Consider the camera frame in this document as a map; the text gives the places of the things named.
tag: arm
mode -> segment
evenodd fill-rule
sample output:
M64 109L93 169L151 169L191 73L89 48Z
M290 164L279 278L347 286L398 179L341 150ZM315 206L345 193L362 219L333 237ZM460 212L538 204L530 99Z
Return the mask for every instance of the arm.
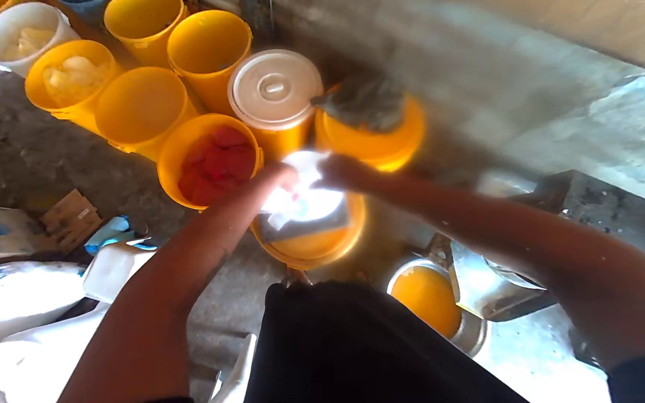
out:
M446 236L536 279L559 299L606 369L645 356L645 254L522 204L382 174L333 156L322 186L370 194Z
M188 313L270 192L296 180L268 167L168 241L121 290L59 402L188 396Z

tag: metal bucket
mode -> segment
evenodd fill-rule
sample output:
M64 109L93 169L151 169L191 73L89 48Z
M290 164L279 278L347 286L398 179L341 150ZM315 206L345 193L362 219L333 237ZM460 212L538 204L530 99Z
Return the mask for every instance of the metal bucket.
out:
M432 269L443 275L446 279L452 281L449 277L449 272L447 272L443 267L437 265L431 260L416 259L405 263L395 272L390 279L390 282L387 284L387 293L392 295L392 287L397 279L402 275L402 273L414 267ZM461 322L459 324L459 330L457 330L457 333L449 341L468 356L474 357L479 353L484 342L487 341L487 335L491 331L491 324L465 309L460 309Z

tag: white bucket lid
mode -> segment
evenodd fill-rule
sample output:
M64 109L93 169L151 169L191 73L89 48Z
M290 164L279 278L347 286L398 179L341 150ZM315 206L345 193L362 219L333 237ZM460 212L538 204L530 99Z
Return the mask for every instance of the white bucket lid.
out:
M309 118L310 98L323 94L315 65L289 50L267 50L244 60L228 83L228 101L238 119L258 129L281 131Z

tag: hand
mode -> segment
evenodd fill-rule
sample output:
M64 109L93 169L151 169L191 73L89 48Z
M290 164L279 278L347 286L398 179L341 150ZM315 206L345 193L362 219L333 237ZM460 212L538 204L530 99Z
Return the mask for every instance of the hand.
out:
M280 162L271 163L265 166L265 168L260 171L259 175L272 176L278 186L289 192L294 191L295 185L299 181L295 168L286 163Z
M313 187L363 192L380 173L353 157L333 154L318 163L322 179Z

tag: gray cloth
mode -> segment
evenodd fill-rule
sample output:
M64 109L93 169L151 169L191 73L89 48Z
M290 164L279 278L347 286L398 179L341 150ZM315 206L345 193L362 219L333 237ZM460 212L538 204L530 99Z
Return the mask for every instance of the gray cloth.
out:
M342 124L377 133L397 130L404 119L402 86L381 75L352 76L310 103Z

